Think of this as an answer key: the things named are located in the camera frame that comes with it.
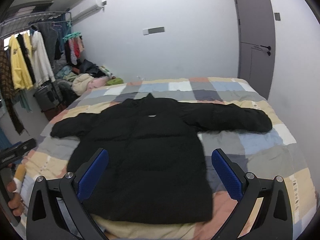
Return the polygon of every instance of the air conditioner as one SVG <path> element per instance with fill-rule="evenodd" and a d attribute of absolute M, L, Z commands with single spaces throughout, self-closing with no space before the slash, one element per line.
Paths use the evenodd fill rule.
<path fill-rule="evenodd" d="M 72 23 L 78 23 L 79 21 L 100 11 L 101 8 L 102 0 L 82 0 L 78 5 L 74 6 L 70 10 L 72 16 Z"/>

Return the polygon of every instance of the gray suitcase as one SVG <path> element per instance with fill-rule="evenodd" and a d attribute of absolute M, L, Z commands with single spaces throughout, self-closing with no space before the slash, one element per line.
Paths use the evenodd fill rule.
<path fill-rule="evenodd" d="M 57 82 L 47 82 L 33 95 L 41 110 L 47 111 L 56 108 L 62 102 L 62 94 Z"/>

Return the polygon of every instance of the bed sheet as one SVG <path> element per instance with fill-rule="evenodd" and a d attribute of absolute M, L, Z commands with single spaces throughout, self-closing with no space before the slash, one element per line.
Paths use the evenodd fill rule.
<path fill-rule="evenodd" d="M 245 172 L 253 172 L 258 178 L 273 179 L 276 175 L 284 178 L 292 209 L 293 239 L 300 235 L 316 212 L 315 188 L 303 154 L 294 137 L 265 98 L 254 91 L 246 81 L 236 78 L 209 77 L 131 82 L 86 91 L 50 121 L 37 139 L 38 147 L 31 150 L 24 158 L 23 163 L 26 165 L 27 173 L 21 196 L 26 206 L 28 207 L 35 179 L 39 175 L 47 179 L 63 177 L 68 159 L 79 143 L 79 139 L 75 137 L 51 138 L 50 132 L 56 122 L 79 113 L 100 113 L 127 98 L 143 98 L 148 93 L 152 93 L 154 97 L 174 98 L 180 102 L 234 103 L 240 107 L 261 109 L 270 117 L 273 129 L 266 134 L 245 131 L 199 133 L 207 162 L 207 179 L 213 191 L 211 221 L 150 228 L 148 225 L 128 225 L 123 222 L 113 223 L 106 220 L 99 222 L 99 218 L 95 218 L 101 226 L 121 238 L 211 239 L 236 205 L 236 201 L 229 197 L 211 164 L 212 151 L 221 148 L 231 161 L 238 163 Z M 258 200 L 242 234 L 250 230 L 260 203 Z M 22 218 L 22 223 L 26 224 L 25 217 Z M 140 232 L 145 234 L 136 235 L 135 226 L 140 226 Z M 134 230 L 122 230 L 130 227 Z M 159 232 L 152 234 L 151 229 Z"/>

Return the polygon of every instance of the door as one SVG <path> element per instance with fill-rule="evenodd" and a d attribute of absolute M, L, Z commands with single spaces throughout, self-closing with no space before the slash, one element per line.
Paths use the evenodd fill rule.
<path fill-rule="evenodd" d="M 239 78 L 268 99 L 275 64 L 276 33 L 270 0 L 235 0 L 239 24 Z"/>

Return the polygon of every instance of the metal screw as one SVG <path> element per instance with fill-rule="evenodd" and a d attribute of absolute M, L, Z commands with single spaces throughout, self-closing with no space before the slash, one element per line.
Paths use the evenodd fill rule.
<path fill-rule="evenodd" d="M 71 179 L 73 177 L 73 173 L 72 172 L 67 172 L 65 175 L 64 175 L 67 179 Z"/>
<path fill-rule="evenodd" d="M 277 176 L 277 177 L 276 177 L 276 180 L 277 180 L 278 182 L 282 182 L 282 181 L 283 181 L 283 178 L 282 178 L 281 176 Z"/>
<path fill-rule="evenodd" d="M 41 181 L 43 181 L 43 179 L 44 179 L 44 176 L 39 176 L 38 178 L 36 178 L 36 181 L 41 182 Z"/>
<path fill-rule="evenodd" d="M 248 173 L 246 174 L 246 177 L 247 177 L 248 179 L 253 179 L 253 178 L 254 178 L 254 174 L 251 173 L 251 172 L 248 172 Z"/>

